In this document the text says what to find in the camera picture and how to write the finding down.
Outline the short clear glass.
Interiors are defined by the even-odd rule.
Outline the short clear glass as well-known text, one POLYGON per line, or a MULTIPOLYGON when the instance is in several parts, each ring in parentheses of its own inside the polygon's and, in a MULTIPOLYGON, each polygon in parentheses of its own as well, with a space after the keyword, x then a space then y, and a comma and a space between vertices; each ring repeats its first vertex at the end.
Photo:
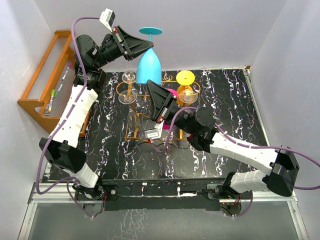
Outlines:
POLYGON ((185 89, 178 94, 178 99, 184 104, 192 104, 198 99, 198 95, 193 90, 185 89))

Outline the yellow plastic wine glass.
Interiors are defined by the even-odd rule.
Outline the yellow plastic wine glass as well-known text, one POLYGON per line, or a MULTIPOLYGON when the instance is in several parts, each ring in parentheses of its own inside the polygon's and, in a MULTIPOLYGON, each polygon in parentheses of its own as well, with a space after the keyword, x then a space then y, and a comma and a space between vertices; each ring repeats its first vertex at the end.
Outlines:
MULTIPOLYGON (((176 75, 176 81, 179 84, 179 87, 177 89, 177 94, 179 94, 183 90, 193 90, 191 87, 191 84, 195 81, 195 75, 190 70, 182 70, 176 75)), ((187 107, 191 104, 183 103, 179 100, 179 96, 177 97, 177 104, 182 107, 187 107)))

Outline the orange wooden shelf rack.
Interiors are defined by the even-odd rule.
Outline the orange wooden shelf rack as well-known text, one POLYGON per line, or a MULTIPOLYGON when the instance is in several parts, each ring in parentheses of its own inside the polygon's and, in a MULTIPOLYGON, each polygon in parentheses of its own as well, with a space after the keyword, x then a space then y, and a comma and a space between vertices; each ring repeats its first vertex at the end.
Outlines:
POLYGON ((58 124, 71 95, 76 62, 75 51, 70 48, 71 41, 72 35, 69 30, 57 30, 54 33, 38 67, 17 101, 17 104, 48 133, 58 124), (72 67, 57 94, 69 62, 72 62, 72 67), (48 112, 53 89, 55 96, 51 112, 48 112))

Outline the tall clear wine glass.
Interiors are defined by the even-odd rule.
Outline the tall clear wine glass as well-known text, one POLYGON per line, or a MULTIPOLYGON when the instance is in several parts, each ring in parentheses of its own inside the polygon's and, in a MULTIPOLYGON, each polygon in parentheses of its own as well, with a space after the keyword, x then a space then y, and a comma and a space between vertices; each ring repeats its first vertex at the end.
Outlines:
POLYGON ((143 102, 142 102, 140 93, 135 88, 136 76, 137 76, 136 71, 128 70, 122 74, 122 81, 126 84, 131 84, 131 90, 137 95, 135 108, 140 109, 142 107, 143 102))

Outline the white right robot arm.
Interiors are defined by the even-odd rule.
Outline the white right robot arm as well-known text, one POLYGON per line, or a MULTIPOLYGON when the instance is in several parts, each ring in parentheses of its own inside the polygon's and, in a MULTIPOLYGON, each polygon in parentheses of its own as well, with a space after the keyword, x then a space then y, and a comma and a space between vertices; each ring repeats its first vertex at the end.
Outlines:
POLYGON ((177 97, 152 80, 146 83, 151 100, 153 129, 144 132, 150 144, 162 134, 164 124, 179 128, 187 141, 198 150, 222 155, 255 168, 248 172, 230 172, 214 195, 235 198, 248 191, 269 190, 282 197, 293 193, 300 166, 286 147, 258 146, 229 136, 219 129, 213 111, 207 107, 178 107, 177 97))

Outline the pink cap marker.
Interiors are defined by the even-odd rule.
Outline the pink cap marker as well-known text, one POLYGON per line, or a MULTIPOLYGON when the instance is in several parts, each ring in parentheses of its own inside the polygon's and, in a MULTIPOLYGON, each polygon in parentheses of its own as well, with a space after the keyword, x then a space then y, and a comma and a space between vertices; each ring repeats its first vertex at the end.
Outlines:
POLYGON ((68 74, 69 70, 71 69, 71 67, 72 67, 72 62, 69 62, 68 66, 67 66, 67 69, 66 69, 66 71, 65 71, 65 73, 64 73, 64 75, 63 75, 63 77, 61 79, 60 86, 58 87, 58 90, 56 92, 57 94, 61 91, 61 88, 63 87, 65 78, 67 77, 67 74, 68 74))

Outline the blue plastic wine glass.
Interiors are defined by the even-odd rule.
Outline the blue plastic wine glass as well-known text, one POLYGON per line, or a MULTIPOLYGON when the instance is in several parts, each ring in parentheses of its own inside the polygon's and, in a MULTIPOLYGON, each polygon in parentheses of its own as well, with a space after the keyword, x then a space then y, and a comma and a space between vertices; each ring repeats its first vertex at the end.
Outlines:
MULTIPOLYGON (((160 35, 163 31, 157 27, 142 27, 139 32, 144 35, 149 35, 149 41, 153 39, 153 35, 160 35)), ((158 85, 162 84, 162 66, 161 62, 151 47, 140 58, 137 71, 136 71, 136 83, 143 85, 148 80, 155 82, 158 85)))

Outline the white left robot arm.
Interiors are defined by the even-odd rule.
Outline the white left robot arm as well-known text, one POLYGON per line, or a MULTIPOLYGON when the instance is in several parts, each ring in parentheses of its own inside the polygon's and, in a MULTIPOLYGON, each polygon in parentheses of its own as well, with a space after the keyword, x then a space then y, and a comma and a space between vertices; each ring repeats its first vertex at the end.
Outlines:
POLYGON ((131 61, 154 44, 150 40, 130 35, 121 26, 114 26, 101 45, 87 34, 73 37, 76 63, 75 79, 66 108, 48 138, 41 138, 41 160, 47 159, 55 167, 68 173, 64 178, 85 189, 93 200, 103 195, 101 178, 86 163, 86 154, 77 148, 80 131, 106 80, 101 69, 108 63, 124 57, 131 61))

